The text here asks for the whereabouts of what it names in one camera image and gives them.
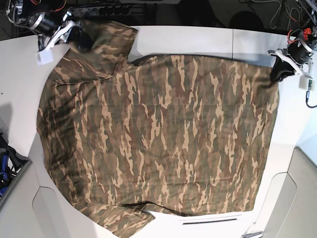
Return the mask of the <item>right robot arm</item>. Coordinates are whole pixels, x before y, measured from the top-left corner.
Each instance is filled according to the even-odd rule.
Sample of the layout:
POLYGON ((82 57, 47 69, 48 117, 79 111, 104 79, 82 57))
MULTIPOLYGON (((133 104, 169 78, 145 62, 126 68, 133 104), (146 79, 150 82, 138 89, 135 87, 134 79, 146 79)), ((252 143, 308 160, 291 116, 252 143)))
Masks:
POLYGON ((90 50, 93 38, 66 5, 65 0, 8 0, 5 15, 14 26, 38 36, 40 52, 70 42, 81 51, 90 50))

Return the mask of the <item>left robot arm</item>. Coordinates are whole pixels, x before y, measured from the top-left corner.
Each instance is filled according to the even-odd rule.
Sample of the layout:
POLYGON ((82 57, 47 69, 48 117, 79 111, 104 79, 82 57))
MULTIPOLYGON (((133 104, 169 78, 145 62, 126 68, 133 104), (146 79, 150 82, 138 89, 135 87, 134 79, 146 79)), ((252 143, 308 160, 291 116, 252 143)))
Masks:
POLYGON ((270 73, 272 83, 281 82, 293 75, 312 77, 312 57, 317 53, 317 2, 315 0, 297 2, 306 16, 298 21, 299 28, 289 30, 286 48, 268 52, 276 58, 270 73))

